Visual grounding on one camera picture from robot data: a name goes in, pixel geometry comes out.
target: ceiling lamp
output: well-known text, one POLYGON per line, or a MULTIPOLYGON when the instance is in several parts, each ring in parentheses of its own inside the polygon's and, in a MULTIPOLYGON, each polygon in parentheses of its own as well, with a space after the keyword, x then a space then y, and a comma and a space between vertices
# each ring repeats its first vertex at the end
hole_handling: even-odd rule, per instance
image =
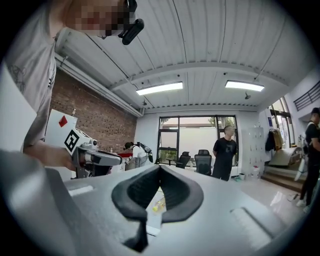
POLYGON ((163 85, 151 86, 148 88, 136 90, 136 92, 141 96, 141 95, 154 94, 154 93, 160 93, 160 92, 166 92, 166 91, 172 91, 172 90, 180 90, 183 88, 184 87, 182 82, 176 82, 176 83, 168 83, 163 85))
POLYGON ((237 82, 237 81, 228 80, 225 84, 225 88, 235 88, 235 89, 244 89, 244 90, 261 92, 265 87, 262 85, 249 83, 249 82, 237 82))

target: black office chair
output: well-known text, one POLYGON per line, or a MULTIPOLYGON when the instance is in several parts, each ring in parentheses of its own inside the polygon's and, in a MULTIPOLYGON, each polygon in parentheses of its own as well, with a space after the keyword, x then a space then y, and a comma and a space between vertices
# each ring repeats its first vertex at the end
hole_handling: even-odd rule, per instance
POLYGON ((189 152, 183 152, 180 156, 178 162, 176 163, 175 167, 178 168, 186 168, 187 163, 189 162, 191 156, 189 155, 189 152))
POLYGON ((212 156, 206 149, 200 149, 198 154, 194 156, 196 164, 196 172, 203 175, 211 175, 212 156))

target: brick wall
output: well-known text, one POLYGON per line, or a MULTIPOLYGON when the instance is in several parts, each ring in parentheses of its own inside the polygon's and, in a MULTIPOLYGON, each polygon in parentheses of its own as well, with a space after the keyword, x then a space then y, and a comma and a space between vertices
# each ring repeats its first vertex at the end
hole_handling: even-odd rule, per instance
POLYGON ((50 108, 68 115, 76 109, 76 128, 96 139, 102 150, 123 153, 125 143, 134 141, 135 116, 61 70, 56 73, 50 108))

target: person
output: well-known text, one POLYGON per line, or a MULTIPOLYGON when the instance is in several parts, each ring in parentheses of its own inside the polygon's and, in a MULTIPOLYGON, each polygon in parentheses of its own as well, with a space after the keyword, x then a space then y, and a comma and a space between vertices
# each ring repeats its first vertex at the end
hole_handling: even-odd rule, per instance
POLYGON ((130 162, 134 163, 134 168, 139 168, 146 165, 148 154, 139 143, 134 144, 133 142, 127 142, 124 145, 124 149, 132 150, 132 159, 130 162))
POLYGON ((228 181, 232 169, 232 160, 237 153, 237 143, 232 139, 235 129, 227 125, 224 128, 225 136, 218 139, 213 147, 215 162, 212 176, 217 179, 228 181))
POLYGON ((305 206, 304 212, 309 211, 313 190, 317 184, 320 170, 320 110, 315 107, 311 112, 310 123, 305 131, 305 141, 307 144, 307 176, 303 183, 300 200, 296 204, 298 207, 305 206))
POLYGON ((55 83, 55 38, 63 28, 105 37, 124 27, 128 0, 51 0, 26 22, 12 43, 5 62, 26 101, 37 113, 23 144, 23 153, 44 166, 75 171, 66 149, 44 142, 55 83))

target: ceiling beam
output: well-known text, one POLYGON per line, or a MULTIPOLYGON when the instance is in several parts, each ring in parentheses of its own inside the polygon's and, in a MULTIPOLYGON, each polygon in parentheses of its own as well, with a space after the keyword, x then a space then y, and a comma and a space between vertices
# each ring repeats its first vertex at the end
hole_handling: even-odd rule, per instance
POLYGON ((188 106, 168 106, 156 107, 146 109, 145 114, 164 113, 164 112, 179 112, 179 111, 212 111, 212 110, 232 110, 232 111, 251 111, 256 112, 256 106, 243 106, 243 105, 188 105, 188 106))
MULTIPOLYGON (((177 65, 170 65, 165 67, 160 67, 157 69, 149 70, 146 72, 143 72, 141 74, 134 75, 132 77, 129 77, 131 84, 136 84, 143 82, 145 80, 149 80, 152 78, 157 78, 161 76, 176 74, 179 72, 194 72, 194 71, 212 71, 212 72, 230 72, 230 73, 236 73, 236 74, 242 74, 242 75, 249 75, 249 76, 257 76, 260 72, 260 70, 256 70, 252 67, 238 65, 238 64, 230 64, 230 63, 222 63, 222 62, 193 62, 193 63, 183 63, 183 64, 177 64, 177 65)), ((281 86, 288 87, 288 84, 285 80, 263 72, 260 77, 266 78, 267 80, 270 80, 273 83, 277 83, 281 86)), ((130 85, 129 82, 126 80, 123 80, 121 82, 118 82, 112 86, 109 87, 109 89, 114 92, 117 90, 120 90, 121 88, 130 85)))

